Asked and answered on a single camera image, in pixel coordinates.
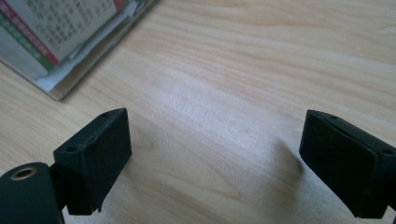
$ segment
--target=screw hole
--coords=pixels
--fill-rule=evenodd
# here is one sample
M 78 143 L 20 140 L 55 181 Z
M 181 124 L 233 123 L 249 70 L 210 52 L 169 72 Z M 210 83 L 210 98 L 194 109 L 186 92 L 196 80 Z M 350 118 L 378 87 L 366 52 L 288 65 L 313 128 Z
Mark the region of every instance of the screw hole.
M 393 151 L 392 150 L 389 150 L 389 149 L 383 149 L 382 150 L 385 154 L 387 154 L 387 155 L 393 155 L 394 153 L 393 153 Z
M 67 149 L 66 149 L 66 151 L 67 152 L 74 152 L 74 151 L 77 151 L 77 147 L 68 147 Z
M 30 176 L 34 175 L 36 172 L 37 172 L 37 168 L 35 168 L 35 167 L 24 168 L 24 169 L 21 169 L 21 170 L 15 172 L 11 176 L 11 180 L 15 180 L 15 181 L 23 180 L 23 179 L 29 178 Z

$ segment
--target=wooden table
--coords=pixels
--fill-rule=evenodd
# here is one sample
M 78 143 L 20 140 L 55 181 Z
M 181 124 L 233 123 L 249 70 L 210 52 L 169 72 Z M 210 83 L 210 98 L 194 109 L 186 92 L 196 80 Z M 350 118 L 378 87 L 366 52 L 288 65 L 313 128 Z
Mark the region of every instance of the wooden table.
M 0 65 L 0 173 L 126 107 L 134 155 L 66 223 L 355 219 L 298 154 L 309 108 L 396 146 L 394 0 L 162 0 L 62 102 Z

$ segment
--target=table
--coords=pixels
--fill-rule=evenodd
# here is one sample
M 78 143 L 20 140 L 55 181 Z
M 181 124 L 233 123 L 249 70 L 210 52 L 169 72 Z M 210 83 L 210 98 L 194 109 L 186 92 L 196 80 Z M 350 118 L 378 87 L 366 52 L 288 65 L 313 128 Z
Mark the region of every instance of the table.
M 134 155 L 66 223 L 355 219 L 301 160 L 307 109 L 396 146 L 394 0 L 162 0 L 62 101 L 0 65 L 0 173 L 126 107 Z

